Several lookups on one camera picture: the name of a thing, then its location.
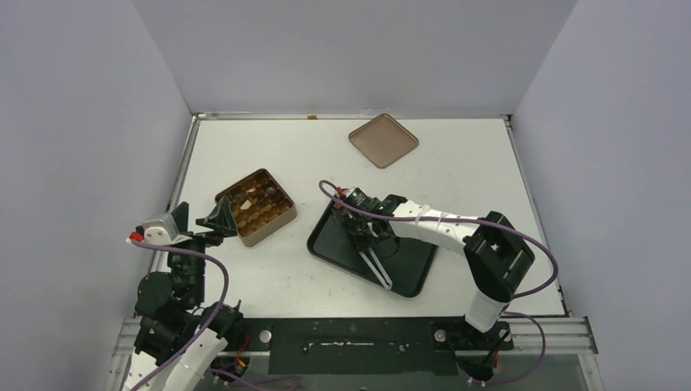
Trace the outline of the metal tongs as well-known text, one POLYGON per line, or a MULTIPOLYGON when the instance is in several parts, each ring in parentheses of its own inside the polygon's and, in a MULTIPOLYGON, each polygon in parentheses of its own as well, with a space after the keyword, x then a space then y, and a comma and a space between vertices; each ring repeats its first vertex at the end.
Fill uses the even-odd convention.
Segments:
POLYGON ((381 260, 376 255, 374 250, 372 248, 368 248, 367 251, 359 251, 359 256, 364 260, 381 286, 385 290, 390 291, 393 287, 393 281, 385 270, 384 266, 381 264, 381 260))

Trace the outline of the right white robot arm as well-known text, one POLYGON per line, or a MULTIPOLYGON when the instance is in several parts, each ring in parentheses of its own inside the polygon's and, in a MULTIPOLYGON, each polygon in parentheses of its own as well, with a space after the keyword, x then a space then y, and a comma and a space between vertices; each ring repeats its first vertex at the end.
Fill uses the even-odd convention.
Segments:
POLYGON ((358 187, 337 188, 334 196, 335 217, 386 288, 393 282, 373 248, 388 239, 416 239, 463 256, 477 291, 460 328, 462 340, 474 349, 492 340, 495 323, 535 261, 528 243, 515 235, 502 213, 452 216, 400 195, 379 200, 358 187))

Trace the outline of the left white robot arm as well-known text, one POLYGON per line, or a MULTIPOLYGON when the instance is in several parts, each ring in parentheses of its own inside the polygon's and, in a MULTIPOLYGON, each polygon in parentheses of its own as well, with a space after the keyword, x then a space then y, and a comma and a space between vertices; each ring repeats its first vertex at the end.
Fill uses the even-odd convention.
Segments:
POLYGON ((182 202, 136 226, 127 239, 167 253, 169 269, 147 273, 137 287, 141 320, 126 390, 192 390, 223 349, 249 344, 240 307, 225 302, 227 268, 206 252, 238 234, 231 201, 222 196, 209 216, 196 220, 202 233, 189 231, 188 217, 182 202))

